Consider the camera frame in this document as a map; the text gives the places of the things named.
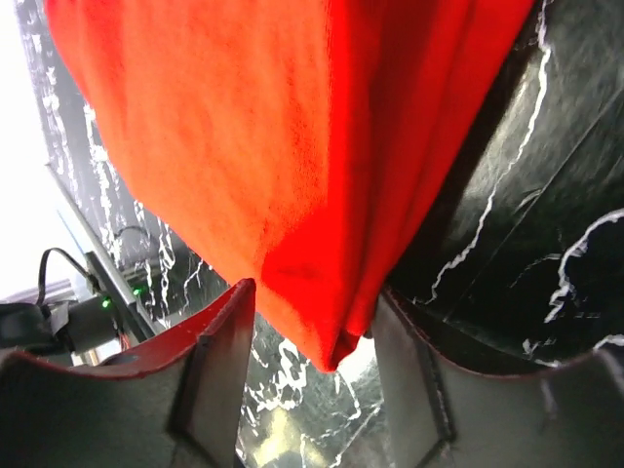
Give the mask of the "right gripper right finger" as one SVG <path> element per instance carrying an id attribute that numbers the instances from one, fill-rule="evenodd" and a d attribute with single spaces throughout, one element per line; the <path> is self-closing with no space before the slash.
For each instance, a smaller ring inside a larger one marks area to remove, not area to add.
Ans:
<path id="1" fill-rule="evenodd" d="M 540 366 L 483 344 L 391 290 L 370 328 L 400 467 L 619 467 L 623 349 Z"/>

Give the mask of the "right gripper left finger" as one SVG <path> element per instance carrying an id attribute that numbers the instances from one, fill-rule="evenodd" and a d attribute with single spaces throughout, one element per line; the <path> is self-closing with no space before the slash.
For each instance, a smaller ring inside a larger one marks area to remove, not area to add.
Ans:
<path id="1" fill-rule="evenodd" d="M 5 467 L 238 467 L 254 330 L 244 279 L 206 309 L 91 367 L 1 354 Z"/>

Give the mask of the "red t shirt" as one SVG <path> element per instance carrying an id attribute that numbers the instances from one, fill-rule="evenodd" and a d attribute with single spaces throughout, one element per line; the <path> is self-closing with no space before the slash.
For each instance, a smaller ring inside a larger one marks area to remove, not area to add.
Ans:
<path id="1" fill-rule="evenodd" d="M 320 371 L 369 328 L 529 1 L 49 1 L 132 195 Z"/>

